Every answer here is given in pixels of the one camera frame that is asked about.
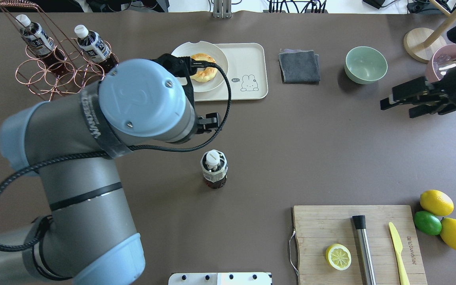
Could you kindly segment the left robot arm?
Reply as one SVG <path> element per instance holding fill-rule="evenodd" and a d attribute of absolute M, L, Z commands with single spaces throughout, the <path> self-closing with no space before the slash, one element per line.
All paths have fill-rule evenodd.
<path fill-rule="evenodd" d="M 232 103 L 226 125 L 190 153 L 135 151 L 117 159 L 60 162 L 49 179 L 24 177 L 0 199 L 0 234 L 49 213 L 55 198 L 122 183 L 71 206 L 51 230 L 69 231 L 56 272 L 72 276 L 109 247 L 141 234 L 145 268 L 137 284 L 163 284 L 175 271 L 263 270 L 293 284 L 285 238 L 294 205 L 414 204 L 449 189 L 456 175 L 456 116 L 410 119 L 380 98 L 409 79 L 391 67 L 381 82 L 349 80 L 342 61 L 322 59 L 318 85 L 284 84 L 268 66 L 269 94 Z"/>

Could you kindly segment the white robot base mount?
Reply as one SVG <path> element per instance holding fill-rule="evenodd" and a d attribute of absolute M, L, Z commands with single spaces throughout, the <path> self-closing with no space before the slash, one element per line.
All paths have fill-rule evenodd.
<path fill-rule="evenodd" d="M 176 273 L 168 280 L 169 285 L 272 285 L 273 278 L 267 272 L 203 272 Z"/>

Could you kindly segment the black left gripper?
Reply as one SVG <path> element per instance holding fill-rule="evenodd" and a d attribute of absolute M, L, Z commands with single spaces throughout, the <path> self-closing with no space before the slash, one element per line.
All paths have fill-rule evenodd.
<path fill-rule="evenodd" d="M 212 112 L 205 116 L 197 116 L 196 135 L 210 133 L 212 130 L 219 128 L 220 123 L 220 115 L 217 112 Z"/>

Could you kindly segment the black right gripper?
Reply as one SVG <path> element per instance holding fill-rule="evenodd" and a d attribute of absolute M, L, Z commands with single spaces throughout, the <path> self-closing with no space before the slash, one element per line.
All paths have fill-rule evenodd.
<path fill-rule="evenodd" d="M 456 26 L 447 31 L 447 37 L 456 44 Z M 425 76 L 420 76 L 393 87 L 391 95 L 380 101 L 380 110 L 408 104 L 415 106 L 408 111 L 410 118 L 456 111 L 456 67 L 450 69 L 441 81 L 429 82 Z"/>

